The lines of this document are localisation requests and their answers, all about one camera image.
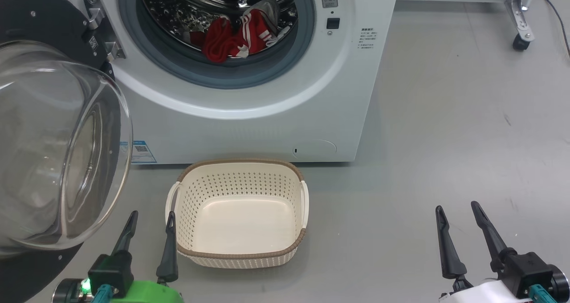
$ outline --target door hinge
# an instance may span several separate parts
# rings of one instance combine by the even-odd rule
[[[89,16],[89,20],[84,21],[83,24],[94,31],[94,36],[104,44],[107,61],[125,59],[125,53],[106,14],[102,0],[83,0],[83,2]]]

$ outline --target washing machine door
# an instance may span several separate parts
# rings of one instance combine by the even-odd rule
[[[0,293],[41,291],[105,222],[132,145],[101,35],[67,0],[0,0]]]

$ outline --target white washing machine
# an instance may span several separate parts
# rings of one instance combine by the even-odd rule
[[[354,160],[395,0],[278,0],[289,33],[222,64],[173,35],[164,17],[180,7],[167,0],[69,1],[114,29],[106,48],[133,120],[133,163]],[[222,7],[212,15],[251,5],[189,1]]]

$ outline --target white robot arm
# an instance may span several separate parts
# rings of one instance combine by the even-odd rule
[[[497,280],[473,287],[465,279],[467,269],[460,261],[449,235],[449,223],[441,206],[436,207],[442,276],[454,279],[453,292],[443,293],[440,303],[566,303],[570,297],[568,279],[537,254],[518,254],[507,247],[479,203],[471,203],[477,226],[483,230],[491,270]]]

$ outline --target green light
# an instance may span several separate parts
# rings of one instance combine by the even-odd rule
[[[81,281],[81,291],[85,294],[91,293],[91,281],[89,278],[84,279]]]

